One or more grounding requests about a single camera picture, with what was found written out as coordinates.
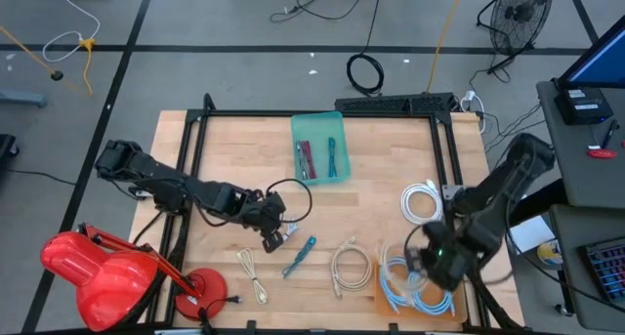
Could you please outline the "grey metal base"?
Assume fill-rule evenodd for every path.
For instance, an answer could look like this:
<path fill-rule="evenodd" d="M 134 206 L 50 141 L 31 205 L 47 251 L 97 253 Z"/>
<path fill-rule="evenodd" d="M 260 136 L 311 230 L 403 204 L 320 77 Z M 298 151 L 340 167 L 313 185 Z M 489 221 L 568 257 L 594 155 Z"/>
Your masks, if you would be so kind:
<path fill-rule="evenodd" d="M 43 94 L 0 88 L 0 103 L 45 107 L 47 100 Z"/>

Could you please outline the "grey desk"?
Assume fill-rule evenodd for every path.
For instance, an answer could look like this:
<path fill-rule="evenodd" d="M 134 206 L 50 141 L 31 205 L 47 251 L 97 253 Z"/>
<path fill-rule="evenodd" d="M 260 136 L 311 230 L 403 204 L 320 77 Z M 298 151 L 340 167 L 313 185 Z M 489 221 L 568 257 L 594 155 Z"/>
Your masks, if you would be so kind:
<path fill-rule="evenodd" d="M 588 154 L 589 145 L 603 141 L 608 120 L 593 126 L 568 126 L 556 106 L 558 91 L 554 83 L 541 81 L 536 84 L 536 90 L 568 202 L 574 206 L 625 209 L 625 90 L 603 90 L 619 124 L 608 146 L 616 152 L 610 159 Z"/>
<path fill-rule="evenodd" d="M 559 241 L 567 284 L 600 298 L 577 248 L 625 237 L 625 210 L 553 205 L 549 216 Z M 625 313 L 571 290 L 574 312 L 586 329 L 625 333 Z"/>

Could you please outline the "round blue yellow object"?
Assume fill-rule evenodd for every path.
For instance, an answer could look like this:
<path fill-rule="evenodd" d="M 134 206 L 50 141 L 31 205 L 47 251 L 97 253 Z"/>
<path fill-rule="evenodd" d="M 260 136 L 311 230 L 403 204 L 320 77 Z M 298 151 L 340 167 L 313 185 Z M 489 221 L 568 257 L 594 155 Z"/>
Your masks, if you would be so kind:
<path fill-rule="evenodd" d="M 560 244 L 556 239 L 541 243 L 536 248 L 538 259 L 548 266 L 559 266 L 563 263 Z"/>

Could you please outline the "white paper sheet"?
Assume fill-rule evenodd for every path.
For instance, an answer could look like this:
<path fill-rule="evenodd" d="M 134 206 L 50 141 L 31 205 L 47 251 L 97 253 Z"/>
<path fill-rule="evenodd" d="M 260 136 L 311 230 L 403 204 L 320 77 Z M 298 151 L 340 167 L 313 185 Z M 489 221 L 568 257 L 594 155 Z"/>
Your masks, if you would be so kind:
<path fill-rule="evenodd" d="M 552 229 L 547 225 L 542 216 L 535 216 L 511 227 L 510 234 L 516 246 L 514 246 L 511 241 L 508 242 L 508 245 L 510 251 L 516 255 L 556 238 Z"/>

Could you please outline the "black pen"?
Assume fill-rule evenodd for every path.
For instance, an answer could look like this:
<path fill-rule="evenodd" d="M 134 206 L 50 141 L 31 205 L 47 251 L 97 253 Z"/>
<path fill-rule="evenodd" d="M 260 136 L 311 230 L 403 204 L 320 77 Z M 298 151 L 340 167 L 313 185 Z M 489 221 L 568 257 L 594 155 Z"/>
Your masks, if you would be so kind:
<path fill-rule="evenodd" d="M 607 149 L 609 146 L 609 142 L 614 134 L 614 132 L 619 128 L 619 123 L 617 119 L 613 119 L 608 127 L 608 130 L 604 136 L 604 140 L 602 142 L 602 149 Z"/>

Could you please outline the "keyboard with colourful keys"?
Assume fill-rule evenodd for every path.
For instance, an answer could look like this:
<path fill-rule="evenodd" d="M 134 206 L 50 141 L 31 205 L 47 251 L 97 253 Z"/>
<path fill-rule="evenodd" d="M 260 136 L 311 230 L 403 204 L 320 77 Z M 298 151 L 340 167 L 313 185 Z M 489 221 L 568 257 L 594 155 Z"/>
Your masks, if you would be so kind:
<path fill-rule="evenodd" d="M 625 307 L 625 237 L 582 245 L 577 252 L 602 298 Z"/>

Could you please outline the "red desk lamp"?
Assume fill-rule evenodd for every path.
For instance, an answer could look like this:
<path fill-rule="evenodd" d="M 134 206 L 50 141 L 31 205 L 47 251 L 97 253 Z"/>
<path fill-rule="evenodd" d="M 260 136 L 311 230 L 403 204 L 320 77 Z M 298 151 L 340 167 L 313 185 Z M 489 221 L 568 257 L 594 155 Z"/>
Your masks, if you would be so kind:
<path fill-rule="evenodd" d="M 165 278 L 181 289 L 175 308 L 191 320 L 218 314 L 228 297 L 219 272 L 197 269 L 184 275 L 149 244 L 138 246 L 85 224 L 49 239 L 40 262 L 74 285 L 77 309 L 96 332 L 139 320 Z"/>

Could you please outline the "teal translucent plastic bin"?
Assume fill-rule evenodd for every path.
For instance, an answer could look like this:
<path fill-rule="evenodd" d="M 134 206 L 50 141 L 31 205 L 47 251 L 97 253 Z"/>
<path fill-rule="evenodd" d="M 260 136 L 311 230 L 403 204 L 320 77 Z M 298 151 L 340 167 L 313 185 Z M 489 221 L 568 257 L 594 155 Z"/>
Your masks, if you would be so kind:
<path fill-rule="evenodd" d="M 343 115 L 339 111 L 294 115 L 290 119 L 295 177 L 325 185 L 351 177 Z"/>

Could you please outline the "orange plastic tray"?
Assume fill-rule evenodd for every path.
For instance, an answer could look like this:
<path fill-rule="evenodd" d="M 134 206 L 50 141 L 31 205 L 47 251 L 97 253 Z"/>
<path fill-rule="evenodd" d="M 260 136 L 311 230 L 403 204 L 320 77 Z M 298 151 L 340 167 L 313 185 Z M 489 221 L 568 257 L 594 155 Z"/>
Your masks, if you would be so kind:
<path fill-rule="evenodd" d="M 416 281 L 422 289 L 405 295 L 392 284 L 386 274 L 395 272 L 400 281 Z M 386 265 L 381 260 L 375 265 L 375 311 L 379 315 L 398 316 L 418 320 L 441 320 L 462 323 L 468 319 L 465 292 L 462 286 L 455 291 L 444 291 L 422 274 L 407 274 L 405 260 L 392 257 Z"/>

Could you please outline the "black floor fan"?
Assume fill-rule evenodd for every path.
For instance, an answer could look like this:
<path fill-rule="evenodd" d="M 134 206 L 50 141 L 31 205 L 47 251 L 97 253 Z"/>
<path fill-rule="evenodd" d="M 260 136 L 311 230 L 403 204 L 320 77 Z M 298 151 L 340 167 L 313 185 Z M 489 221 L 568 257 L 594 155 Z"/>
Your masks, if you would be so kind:
<path fill-rule="evenodd" d="M 514 58 L 534 48 L 551 11 L 553 0 L 491 0 L 477 15 L 477 26 L 489 32 L 495 54 L 506 56 L 490 66 L 493 74 Z"/>

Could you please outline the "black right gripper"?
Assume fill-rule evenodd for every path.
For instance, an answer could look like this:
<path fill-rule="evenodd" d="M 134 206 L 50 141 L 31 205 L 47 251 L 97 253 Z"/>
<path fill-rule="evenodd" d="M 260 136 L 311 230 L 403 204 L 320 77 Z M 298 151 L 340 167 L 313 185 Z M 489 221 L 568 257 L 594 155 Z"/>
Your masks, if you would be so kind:
<path fill-rule="evenodd" d="M 473 265 L 475 254 L 442 222 L 423 226 L 428 246 L 422 249 L 422 264 L 428 278 L 442 290 L 455 290 Z"/>

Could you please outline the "white power adapter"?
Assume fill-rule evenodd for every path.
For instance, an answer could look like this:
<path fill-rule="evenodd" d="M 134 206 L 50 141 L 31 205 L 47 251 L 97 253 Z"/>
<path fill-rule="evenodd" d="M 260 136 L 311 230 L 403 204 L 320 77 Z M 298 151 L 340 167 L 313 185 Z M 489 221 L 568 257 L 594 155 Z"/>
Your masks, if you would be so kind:
<path fill-rule="evenodd" d="M 479 106 L 479 109 L 475 110 L 475 114 L 479 118 L 479 133 L 482 134 L 485 130 L 485 121 L 483 120 L 485 108 L 481 98 L 477 95 L 477 93 L 472 90 L 467 91 L 465 96 L 459 101 L 459 106 L 463 112 L 472 112 L 471 105 L 473 103 L 477 103 L 477 105 Z"/>

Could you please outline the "black mini computer box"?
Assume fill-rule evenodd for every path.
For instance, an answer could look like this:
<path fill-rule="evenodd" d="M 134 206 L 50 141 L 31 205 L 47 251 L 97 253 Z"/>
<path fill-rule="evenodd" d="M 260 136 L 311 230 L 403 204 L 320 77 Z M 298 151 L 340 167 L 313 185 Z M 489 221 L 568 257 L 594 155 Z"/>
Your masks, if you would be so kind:
<path fill-rule="evenodd" d="M 594 125 L 613 115 L 611 106 L 598 88 L 562 89 L 556 105 L 566 125 Z"/>

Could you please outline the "black perforated long box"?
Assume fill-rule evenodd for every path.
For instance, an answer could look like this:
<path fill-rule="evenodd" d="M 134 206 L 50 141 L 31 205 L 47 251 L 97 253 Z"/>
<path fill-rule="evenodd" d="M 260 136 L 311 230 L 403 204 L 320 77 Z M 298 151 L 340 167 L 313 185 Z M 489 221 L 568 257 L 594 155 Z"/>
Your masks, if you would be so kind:
<path fill-rule="evenodd" d="M 449 112 L 454 101 L 452 93 L 337 99 L 335 109 L 343 112 L 430 114 Z"/>

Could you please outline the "black caster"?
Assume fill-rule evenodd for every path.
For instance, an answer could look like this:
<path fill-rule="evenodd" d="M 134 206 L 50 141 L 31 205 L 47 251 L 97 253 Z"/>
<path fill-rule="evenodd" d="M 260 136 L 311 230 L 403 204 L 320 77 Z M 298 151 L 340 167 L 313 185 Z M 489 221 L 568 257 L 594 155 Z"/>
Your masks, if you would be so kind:
<path fill-rule="evenodd" d="M 0 159 L 14 157 L 20 153 L 16 144 L 16 137 L 9 134 L 0 134 Z"/>

